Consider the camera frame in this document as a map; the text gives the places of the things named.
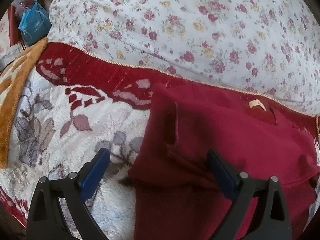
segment pink rose pattern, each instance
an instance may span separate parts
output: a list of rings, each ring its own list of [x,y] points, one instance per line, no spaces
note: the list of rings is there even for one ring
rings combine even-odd
[[[303,0],[53,0],[50,15],[50,41],[320,112],[320,27]]]

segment metal screw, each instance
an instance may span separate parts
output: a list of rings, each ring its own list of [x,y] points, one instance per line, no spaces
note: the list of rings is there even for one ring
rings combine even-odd
[[[243,179],[247,179],[249,177],[249,175],[246,172],[241,172],[240,173],[240,177],[243,178]]]
[[[278,181],[278,177],[277,177],[277,176],[271,176],[271,180],[272,180],[273,182],[277,182],[277,181]]]
[[[69,177],[70,179],[74,179],[77,175],[78,175],[78,173],[72,172],[72,173],[70,173],[70,174],[68,175],[68,177]]]
[[[39,179],[39,182],[40,183],[44,183],[45,181],[47,180],[47,177],[41,177],[40,179]]]

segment red fleece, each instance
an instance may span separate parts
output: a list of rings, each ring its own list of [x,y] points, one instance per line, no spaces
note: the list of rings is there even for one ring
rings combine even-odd
[[[309,183],[319,172],[314,139],[282,114],[291,110],[280,113],[269,99],[259,99],[266,112],[250,109],[246,97],[230,90],[154,87],[140,154],[129,170],[136,187],[135,240],[208,240],[231,204],[206,167],[211,148],[253,178],[276,175],[292,239],[301,234],[316,198]],[[237,238],[245,235],[255,204],[256,199]]]

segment bed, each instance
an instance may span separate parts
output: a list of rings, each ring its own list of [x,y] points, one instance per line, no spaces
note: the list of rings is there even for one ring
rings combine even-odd
[[[9,47],[9,20],[8,12],[6,12],[0,21],[0,58]]]
[[[147,125],[150,89],[166,77],[320,112],[320,27],[303,0],[53,0],[49,13],[50,43],[21,94],[0,170],[1,201],[24,226],[41,176],[65,177],[106,147],[111,165],[87,206],[107,237],[132,239],[127,171]],[[317,198],[309,220],[318,206]]]

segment red blanket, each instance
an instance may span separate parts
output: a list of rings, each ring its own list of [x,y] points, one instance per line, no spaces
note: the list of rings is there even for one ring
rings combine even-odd
[[[306,225],[316,193],[309,179],[320,171],[314,138],[290,120],[289,111],[248,108],[248,98],[230,90],[189,84],[155,87],[145,137],[129,175],[136,187],[136,240],[207,240],[230,201],[206,166],[217,150],[253,178],[276,175],[283,187],[292,238]],[[252,200],[237,239],[245,236],[257,199]]]
[[[53,58],[51,64],[48,62],[48,59],[50,58]],[[72,93],[70,94],[70,89],[66,89],[65,94],[66,96],[69,96],[71,111],[76,108],[86,108],[91,104],[99,102],[103,104],[106,98],[99,93],[97,94],[98,89],[103,90],[106,95],[114,101],[123,101],[130,104],[134,109],[146,110],[150,109],[152,92],[157,82],[162,83],[167,88],[177,88],[183,85],[195,84],[191,81],[168,75],[167,73],[162,73],[154,69],[130,67],[105,62],[69,45],[61,43],[48,44],[47,49],[41,56],[39,63],[36,65],[36,70],[40,75],[57,86],[63,85],[65,87],[72,87],[74,91],[77,89],[77,92],[92,96],[93,99],[89,100],[83,100],[82,98],[71,99]],[[231,91],[209,85],[202,86],[207,87],[207,89],[210,90],[210,93],[215,93],[216,91]],[[231,92],[238,95],[243,102],[260,99],[266,107],[271,107],[278,111],[279,114],[293,122],[300,130],[308,131],[313,138],[317,137],[315,117],[292,111],[276,101],[267,99],[261,95],[240,93],[237,91]],[[248,107],[245,109],[245,112],[249,113],[251,116],[259,116],[259,113],[256,114],[252,112],[252,109],[250,110]],[[270,124],[275,124],[275,119],[272,118],[265,118],[265,121],[270,122]],[[28,184],[26,181],[17,181],[16,183],[21,183],[27,191]],[[1,186],[0,200],[11,214],[26,225],[29,205],[24,198],[26,193],[13,193],[10,191],[11,184],[3,184]],[[194,221],[194,223],[196,228],[201,226],[203,221]],[[158,231],[163,230],[163,228],[158,226],[154,229],[157,229]]]

